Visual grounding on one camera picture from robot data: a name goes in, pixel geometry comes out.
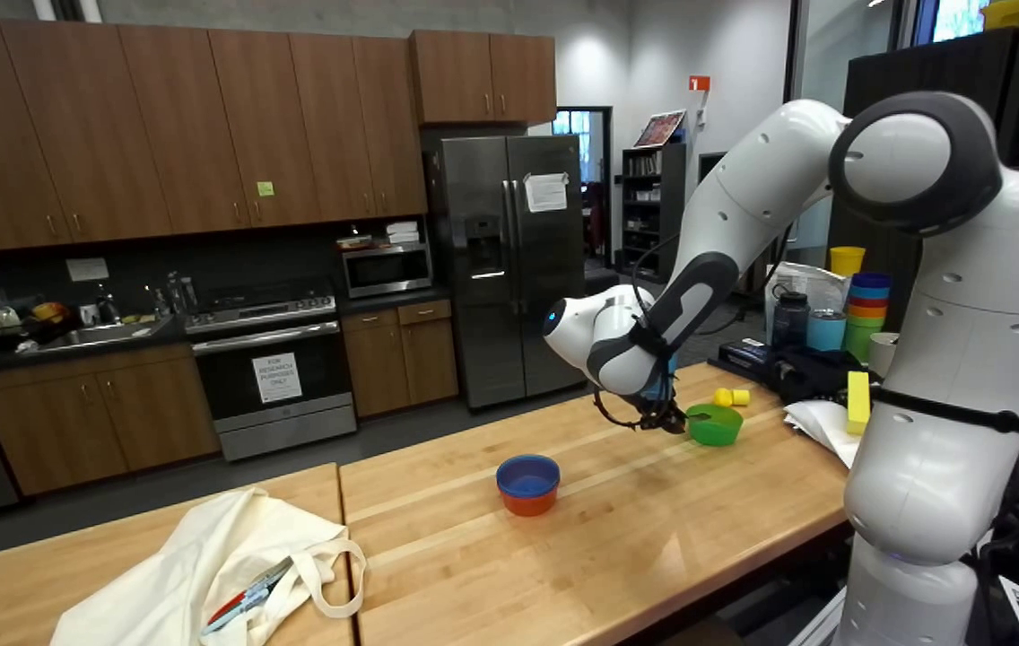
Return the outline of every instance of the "tote bag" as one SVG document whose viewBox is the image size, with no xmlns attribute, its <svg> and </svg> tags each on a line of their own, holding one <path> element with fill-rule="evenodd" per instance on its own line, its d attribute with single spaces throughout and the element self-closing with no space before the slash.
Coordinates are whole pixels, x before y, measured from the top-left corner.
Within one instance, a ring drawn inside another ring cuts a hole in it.
<svg viewBox="0 0 1019 646">
<path fill-rule="evenodd" d="M 356 599 L 329 604 L 338 561 L 350 556 Z M 212 626 L 245 587 L 280 574 L 274 591 Z M 111 585 L 73 607 L 53 625 L 53 646 L 179 646 L 179 643 L 265 643 L 300 604 L 326 619 L 347 619 L 361 607 L 367 556 L 342 522 L 238 488 L 193 507 L 170 540 Z"/>
</svg>

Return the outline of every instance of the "wooden table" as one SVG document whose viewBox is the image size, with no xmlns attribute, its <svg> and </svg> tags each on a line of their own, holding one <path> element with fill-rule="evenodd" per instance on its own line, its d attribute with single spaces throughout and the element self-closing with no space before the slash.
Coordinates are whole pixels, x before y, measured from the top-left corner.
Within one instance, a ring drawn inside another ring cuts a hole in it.
<svg viewBox="0 0 1019 646">
<path fill-rule="evenodd" d="M 694 366 L 678 400 L 719 382 L 747 380 Z M 550 516 L 503 510 L 492 473 L 518 451 L 561 464 Z M 842 482 L 762 388 L 735 448 L 622 429 L 579 398 L 361 459 L 342 469 L 371 556 L 360 638 L 616 643 L 842 522 Z"/>
<path fill-rule="evenodd" d="M 338 466 L 316 466 L 289 478 L 263 482 L 275 500 L 313 510 L 326 519 L 342 519 Z M 120 576 L 127 568 L 148 561 L 179 522 L 189 503 L 139 514 L 114 522 L 97 522 L 60 539 L 31 540 L 0 552 L 0 643 L 49 643 L 59 617 Z M 329 643 L 347 646 L 350 625 L 326 619 L 300 607 L 280 631 L 275 643 Z"/>
</svg>

